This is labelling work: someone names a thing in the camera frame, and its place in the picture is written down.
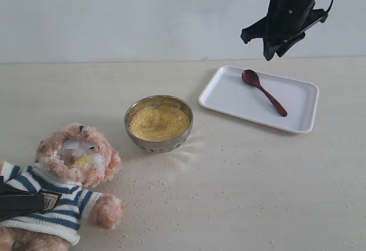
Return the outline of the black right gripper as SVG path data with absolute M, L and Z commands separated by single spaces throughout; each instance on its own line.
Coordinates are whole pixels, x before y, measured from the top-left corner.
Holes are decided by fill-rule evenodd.
M 320 20 L 324 22 L 328 10 L 314 9 L 315 0 L 270 0 L 266 17 L 242 29 L 240 38 L 248 44 L 261 38 L 263 55 L 270 61 L 275 54 L 282 57 L 291 47 L 305 38 L 310 25 Z

